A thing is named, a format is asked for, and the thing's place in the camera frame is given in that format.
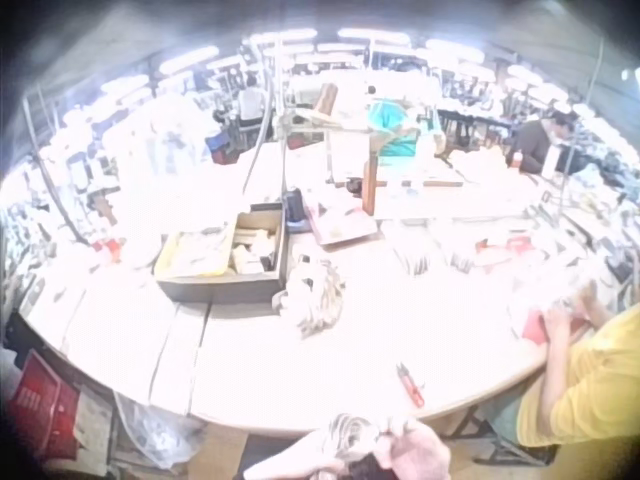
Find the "cardboard box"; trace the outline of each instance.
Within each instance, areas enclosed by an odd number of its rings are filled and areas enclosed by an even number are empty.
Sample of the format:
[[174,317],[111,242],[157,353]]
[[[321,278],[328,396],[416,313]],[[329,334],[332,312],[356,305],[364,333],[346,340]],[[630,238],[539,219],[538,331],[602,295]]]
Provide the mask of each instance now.
[[251,213],[238,215],[236,228],[264,229],[275,234],[274,269],[251,275],[171,278],[164,271],[169,265],[178,237],[170,236],[154,265],[153,274],[160,288],[171,300],[213,304],[270,303],[273,295],[284,289],[289,238],[282,204],[252,206]]

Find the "worker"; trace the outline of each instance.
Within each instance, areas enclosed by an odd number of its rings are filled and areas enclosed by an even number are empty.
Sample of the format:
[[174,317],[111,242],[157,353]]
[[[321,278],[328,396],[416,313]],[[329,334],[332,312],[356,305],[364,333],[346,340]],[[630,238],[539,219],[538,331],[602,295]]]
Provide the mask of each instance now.
[[[240,109],[240,128],[259,127],[264,117],[267,93],[258,86],[255,75],[247,76],[247,87],[238,93],[238,108]],[[267,138],[271,138],[272,127],[269,122]]]
[[435,92],[420,67],[404,62],[396,71],[402,72],[402,78],[393,79],[393,85],[403,88],[402,98],[373,104],[369,123],[375,132],[386,134],[386,143],[378,151],[378,165],[392,168],[395,176],[415,178],[424,171],[423,161],[444,151],[446,137],[435,108],[436,98],[430,98]]
[[358,462],[357,469],[323,453],[325,432],[316,430],[235,480],[301,479],[319,471],[348,473],[353,480],[450,480],[451,452],[431,428],[415,419],[393,418],[384,423],[372,455]]
[[640,435],[640,304],[609,319],[594,283],[576,304],[595,335],[571,347],[570,315],[551,309],[544,373],[481,407],[503,438],[543,447]]
[[522,154],[520,171],[540,174],[551,145],[566,140],[573,133],[574,115],[557,110],[551,117],[532,120],[522,124],[515,134],[514,143],[507,154],[507,165],[511,166],[516,152]]

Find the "ceiling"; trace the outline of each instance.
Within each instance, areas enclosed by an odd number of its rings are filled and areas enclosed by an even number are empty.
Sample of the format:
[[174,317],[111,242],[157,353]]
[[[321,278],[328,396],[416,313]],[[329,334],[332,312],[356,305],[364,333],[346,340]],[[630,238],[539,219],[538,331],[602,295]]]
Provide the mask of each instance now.
[[[28,149],[24,119],[18,115],[16,102],[25,89],[33,93],[39,85],[46,103],[65,102],[83,86],[93,89],[141,60],[158,61],[171,49],[204,44],[234,49],[243,36],[260,31],[314,27],[320,34],[333,34],[345,26],[369,27],[404,31],[420,38],[459,40],[485,49],[503,47],[517,52],[522,60],[538,67],[558,85],[584,95],[604,30],[573,9],[573,3],[567,1],[562,6],[550,0],[234,0],[224,4],[188,0],[108,4],[97,1],[91,2],[91,8],[62,10],[46,16],[33,38],[19,44],[16,50],[19,61],[13,63],[3,78],[2,171],[20,160],[20,150]],[[591,0],[583,0],[580,5],[587,3]],[[633,75],[632,81],[621,79],[621,71],[640,66],[640,60],[614,45],[612,36],[606,35],[592,105],[640,148],[640,88]],[[31,103],[36,127],[46,126],[39,101]]]

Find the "yellow shirt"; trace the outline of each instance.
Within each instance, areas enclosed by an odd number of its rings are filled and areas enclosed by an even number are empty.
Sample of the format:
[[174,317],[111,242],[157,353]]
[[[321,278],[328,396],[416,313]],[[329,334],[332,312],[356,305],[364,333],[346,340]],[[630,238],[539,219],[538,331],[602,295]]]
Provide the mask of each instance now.
[[640,435],[640,304],[571,348],[567,391],[551,412],[552,437],[538,432],[544,375],[522,398],[518,442],[529,447]]

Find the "ceiling light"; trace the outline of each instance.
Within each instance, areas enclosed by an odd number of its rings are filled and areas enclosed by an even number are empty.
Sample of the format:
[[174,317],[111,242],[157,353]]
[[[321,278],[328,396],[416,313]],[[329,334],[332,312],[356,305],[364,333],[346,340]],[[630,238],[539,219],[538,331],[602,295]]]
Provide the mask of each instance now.
[[232,57],[221,58],[220,60],[207,64],[207,69],[215,70],[216,68],[231,67],[238,65],[241,61],[242,57],[240,55],[233,55]]
[[153,96],[151,89],[148,87],[141,88],[137,92],[133,92],[126,97],[124,97],[121,102],[125,107],[129,107],[134,103],[138,103],[141,100],[144,100],[147,97]]
[[509,77],[504,81],[507,88],[515,90],[517,92],[526,92],[529,88],[529,84],[524,80],[515,77]]
[[309,40],[315,38],[318,32],[313,28],[299,28],[296,30],[285,30],[283,32],[267,32],[267,33],[255,33],[249,38],[251,42],[262,43],[275,43],[280,38],[283,42],[296,41],[296,40]]
[[164,80],[159,81],[158,87],[167,88],[167,87],[170,87],[171,85],[182,83],[185,80],[190,79],[191,77],[193,77],[193,72],[191,70],[187,70],[186,72],[181,72],[177,75],[174,75],[172,77],[165,78]]
[[560,113],[571,113],[571,105],[566,102],[555,102],[553,108]]
[[455,72],[458,69],[458,59],[443,52],[431,50],[429,48],[416,48],[415,54],[416,57],[425,60],[429,64],[429,67],[449,70],[452,72]]
[[[295,55],[296,53],[311,53],[313,52],[313,49],[314,46],[310,43],[303,43],[300,45],[283,45],[282,54]],[[274,47],[265,48],[263,53],[266,57],[275,57],[276,49]]]
[[398,45],[411,44],[411,39],[406,33],[386,32],[384,30],[370,30],[366,28],[341,28],[338,30],[338,36],[342,38],[364,38],[366,40],[376,40]]
[[148,75],[135,75],[133,77],[122,77],[105,83],[100,87],[104,93],[114,98],[122,98],[149,83]]
[[93,103],[93,105],[91,105],[91,107],[89,107],[92,123],[103,122],[117,111],[118,107],[116,102],[110,96],[100,97]]
[[484,52],[474,47],[450,42],[448,40],[438,40],[432,38],[427,40],[426,47],[444,54],[453,55],[461,60],[473,63],[484,62]]
[[523,67],[522,65],[510,65],[507,69],[507,73],[537,87],[539,87],[543,83],[542,77],[540,75],[538,75],[537,73],[533,73],[531,70]]
[[390,55],[402,55],[405,57],[415,57],[416,51],[411,47],[399,47],[395,45],[374,45],[375,52],[388,53]]
[[314,53],[314,54],[304,54],[304,55],[296,55],[296,63],[304,64],[304,63],[357,63],[359,61],[359,57],[352,55],[350,53]]
[[560,102],[566,102],[567,100],[569,100],[569,94],[560,87],[556,87],[552,83],[544,83],[540,86],[540,88],[545,91],[547,95],[553,100],[558,100]]
[[595,112],[584,103],[576,103],[573,106],[573,111],[585,119],[593,118],[596,116]]
[[80,107],[76,107],[73,110],[69,110],[62,117],[62,121],[67,127],[74,125],[81,125],[87,122],[87,115],[82,111]]
[[475,77],[481,82],[495,82],[496,81],[496,73],[488,68],[483,67],[482,65],[477,65],[475,63],[463,63],[458,67],[458,73],[462,75],[467,75],[469,77]]
[[200,63],[211,57],[218,55],[219,50],[217,47],[210,46],[193,50],[192,52],[185,53],[179,57],[167,60],[160,65],[160,73],[164,75],[173,75],[180,70],[187,68],[196,63]]
[[548,105],[553,100],[553,98],[549,95],[549,92],[547,90],[544,90],[542,87],[530,88],[529,96],[538,100],[538,102],[541,102],[544,105]]
[[357,52],[365,48],[365,45],[355,43],[320,43],[317,46],[319,52]]

